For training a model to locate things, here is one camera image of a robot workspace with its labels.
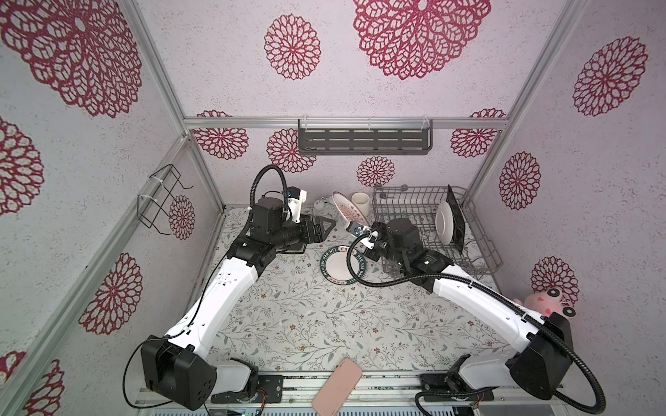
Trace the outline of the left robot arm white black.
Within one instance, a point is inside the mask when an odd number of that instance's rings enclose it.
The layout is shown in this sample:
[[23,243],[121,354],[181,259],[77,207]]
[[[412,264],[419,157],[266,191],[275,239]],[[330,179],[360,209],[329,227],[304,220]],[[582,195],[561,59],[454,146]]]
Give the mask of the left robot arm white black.
[[195,305],[164,336],[149,336],[136,348],[149,390],[191,411],[220,393],[256,395],[253,364],[232,359],[212,365],[206,357],[232,309],[277,254],[299,254],[309,244],[324,242],[335,228],[331,218],[303,214],[301,204],[300,198],[262,198],[251,206],[246,225]]

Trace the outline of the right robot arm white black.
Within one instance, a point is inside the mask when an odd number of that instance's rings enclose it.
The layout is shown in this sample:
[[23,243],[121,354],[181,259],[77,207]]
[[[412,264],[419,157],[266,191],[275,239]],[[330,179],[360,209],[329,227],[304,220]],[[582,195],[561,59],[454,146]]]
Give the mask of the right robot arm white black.
[[474,315],[513,349],[509,355],[458,360],[453,373],[463,386],[475,393],[517,386],[541,400],[555,395],[573,364],[569,320],[576,314],[562,302],[559,289],[512,301],[470,277],[442,253],[427,249],[416,226],[406,218],[387,224],[350,222],[347,231],[364,247],[366,258],[386,259],[402,273],[385,283],[359,278],[359,284],[372,288],[416,284]]

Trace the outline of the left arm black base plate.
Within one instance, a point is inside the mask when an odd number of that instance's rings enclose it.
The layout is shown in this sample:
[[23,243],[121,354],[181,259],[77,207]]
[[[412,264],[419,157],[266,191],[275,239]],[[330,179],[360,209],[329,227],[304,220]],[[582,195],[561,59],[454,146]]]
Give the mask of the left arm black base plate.
[[256,387],[251,393],[218,393],[211,396],[212,404],[278,404],[282,402],[284,393],[284,376],[281,374],[260,374]]

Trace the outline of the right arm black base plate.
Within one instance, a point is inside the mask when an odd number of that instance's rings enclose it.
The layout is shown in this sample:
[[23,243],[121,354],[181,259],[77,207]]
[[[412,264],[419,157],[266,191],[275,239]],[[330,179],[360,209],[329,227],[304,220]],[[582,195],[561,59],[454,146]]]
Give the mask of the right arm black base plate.
[[426,373],[419,376],[423,400],[426,402],[480,402],[494,400],[494,391],[470,388],[456,374]]

